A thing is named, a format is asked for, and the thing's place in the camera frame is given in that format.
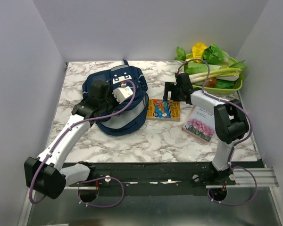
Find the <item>yellow orange paperback book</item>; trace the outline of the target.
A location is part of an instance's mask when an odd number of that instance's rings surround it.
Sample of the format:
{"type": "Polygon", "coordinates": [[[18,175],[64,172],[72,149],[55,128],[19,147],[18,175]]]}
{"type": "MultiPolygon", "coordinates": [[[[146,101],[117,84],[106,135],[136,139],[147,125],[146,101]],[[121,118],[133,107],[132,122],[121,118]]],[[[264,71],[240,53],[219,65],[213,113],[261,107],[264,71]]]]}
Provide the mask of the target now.
{"type": "Polygon", "coordinates": [[[146,119],[180,121],[180,103],[172,100],[150,99],[146,119]]]}

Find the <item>navy blue student backpack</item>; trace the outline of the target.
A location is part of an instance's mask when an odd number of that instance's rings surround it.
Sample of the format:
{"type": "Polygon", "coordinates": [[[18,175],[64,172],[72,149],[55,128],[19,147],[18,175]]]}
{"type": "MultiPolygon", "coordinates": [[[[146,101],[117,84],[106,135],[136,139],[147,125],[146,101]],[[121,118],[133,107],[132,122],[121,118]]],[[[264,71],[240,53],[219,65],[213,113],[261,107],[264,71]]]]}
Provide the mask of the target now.
{"type": "Polygon", "coordinates": [[[121,83],[130,80],[135,84],[136,92],[133,102],[119,115],[97,121],[99,129],[107,135],[123,136],[137,131],[146,120],[149,96],[148,85],[140,68],[124,64],[108,70],[90,74],[82,85],[83,97],[92,90],[95,81],[106,81],[113,90],[121,87],[121,83]]]}

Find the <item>white flower cover book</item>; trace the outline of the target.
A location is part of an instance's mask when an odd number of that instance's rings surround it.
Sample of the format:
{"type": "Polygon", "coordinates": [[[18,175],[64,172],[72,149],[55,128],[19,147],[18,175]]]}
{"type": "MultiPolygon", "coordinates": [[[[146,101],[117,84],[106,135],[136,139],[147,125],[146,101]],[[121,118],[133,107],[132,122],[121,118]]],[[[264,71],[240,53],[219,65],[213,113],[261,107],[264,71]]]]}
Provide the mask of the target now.
{"type": "Polygon", "coordinates": [[[188,121],[182,127],[182,131],[208,144],[215,134],[214,115],[197,106],[192,111],[188,121]]]}

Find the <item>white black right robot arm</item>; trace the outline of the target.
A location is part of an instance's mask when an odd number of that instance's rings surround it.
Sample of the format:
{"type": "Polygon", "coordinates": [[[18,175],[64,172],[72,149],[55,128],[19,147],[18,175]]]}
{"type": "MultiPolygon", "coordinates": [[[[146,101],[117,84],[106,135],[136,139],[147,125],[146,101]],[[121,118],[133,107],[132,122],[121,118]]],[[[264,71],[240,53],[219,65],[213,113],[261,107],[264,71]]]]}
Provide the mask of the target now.
{"type": "Polygon", "coordinates": [[[235,146],[250,131],[246,113],[238,99],[217,98],[194,88],[187,73],[175,75],[175,82],[165,82],[163,100],[194,105],[212,113],[218,146],[210,162],[205,179],[217,185],[231,173],[230,166],[235,146]]]}

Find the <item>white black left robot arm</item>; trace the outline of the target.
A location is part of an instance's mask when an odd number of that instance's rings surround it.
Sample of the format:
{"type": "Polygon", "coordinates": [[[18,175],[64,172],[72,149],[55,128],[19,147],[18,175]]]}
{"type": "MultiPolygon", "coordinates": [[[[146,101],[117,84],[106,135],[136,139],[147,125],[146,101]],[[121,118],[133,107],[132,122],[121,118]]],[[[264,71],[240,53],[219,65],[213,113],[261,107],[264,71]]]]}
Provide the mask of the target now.
{"type": "Polygon", "coordinates": [[[33,192],[43,197],[58,198],[64,188],[81,182],[90,186],[95,181],[93,165],[79,162],[64,168],[63,164],[77,141],[101,119],[103,113],[110,114],[120,104],[112,85],[106,81],[95,81],[91,90],[81,102],[76,104],[72,113],[54,141],[36,158],[28,157],[24,162],[25,181],[29,188],[29,200],[38,204],[33,192]]]}

